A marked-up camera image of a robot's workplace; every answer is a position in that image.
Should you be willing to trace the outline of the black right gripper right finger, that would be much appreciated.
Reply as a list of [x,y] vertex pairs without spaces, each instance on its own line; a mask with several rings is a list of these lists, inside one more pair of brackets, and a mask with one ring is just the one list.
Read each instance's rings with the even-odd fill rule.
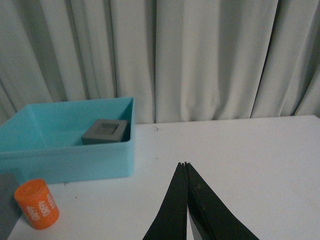
[[217,194],[191,165],[186,164],[188,209],[191,219],[204,240],[257,240],[227,208]]

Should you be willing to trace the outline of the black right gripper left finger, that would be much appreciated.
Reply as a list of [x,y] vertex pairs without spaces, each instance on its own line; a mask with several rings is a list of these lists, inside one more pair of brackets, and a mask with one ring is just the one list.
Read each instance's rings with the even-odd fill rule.
[[143,237],[145,240],[187,238],[188,183],[185,165],[178,163],[159,211]]

